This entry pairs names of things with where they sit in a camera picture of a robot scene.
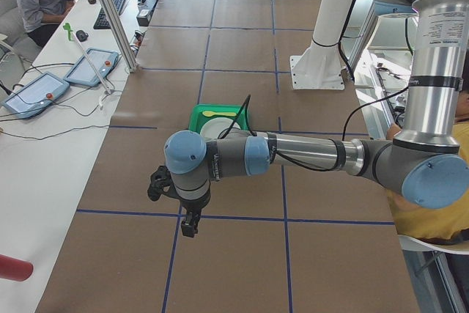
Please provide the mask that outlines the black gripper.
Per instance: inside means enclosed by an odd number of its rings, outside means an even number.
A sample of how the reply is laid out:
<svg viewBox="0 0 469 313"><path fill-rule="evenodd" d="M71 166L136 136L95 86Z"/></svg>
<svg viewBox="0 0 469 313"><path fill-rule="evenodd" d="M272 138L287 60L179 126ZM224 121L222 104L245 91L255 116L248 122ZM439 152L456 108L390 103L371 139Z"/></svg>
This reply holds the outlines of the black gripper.
<svg viewBox="0 0 469 313"><path fill-rule="evenodd" d="M194 237L199 232L198 225L202 209L207 206L207 195L198 199L183 199L181 205L186 210L185 219L181 221L182 235Z"/></svg>

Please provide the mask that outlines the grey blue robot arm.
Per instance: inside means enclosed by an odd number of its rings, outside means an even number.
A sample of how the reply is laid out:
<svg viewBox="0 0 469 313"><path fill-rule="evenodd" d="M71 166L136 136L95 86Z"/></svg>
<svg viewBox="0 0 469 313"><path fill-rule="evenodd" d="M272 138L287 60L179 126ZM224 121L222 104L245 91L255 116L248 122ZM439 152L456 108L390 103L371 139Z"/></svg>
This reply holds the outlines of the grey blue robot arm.
<svg viewBox="0 0 469 313"><path fill-rule="evenodd" d="M193 237L210 184L265 173L273 163L364 177L425 209L441 209L468 189L468 165L451 135L468 47L468 0L375 0L383 12L416 11L419 22L403 129L391 140L351 141L227 128L206 140L189 130L169 137L151 199L180 201L181 229Z"/></svg>

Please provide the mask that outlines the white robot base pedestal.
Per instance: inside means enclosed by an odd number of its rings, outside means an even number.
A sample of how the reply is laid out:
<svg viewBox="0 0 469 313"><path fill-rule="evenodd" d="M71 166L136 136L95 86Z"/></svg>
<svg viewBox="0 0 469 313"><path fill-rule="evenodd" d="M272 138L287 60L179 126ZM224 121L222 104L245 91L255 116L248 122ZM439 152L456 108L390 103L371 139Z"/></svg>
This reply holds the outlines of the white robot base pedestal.
<svg viewBox="0 0 469 313"><path fill-rule="evenodd" d="M290 57L294 90L343 90L341 39L356 0L321 0L310 46Z"/></svg>

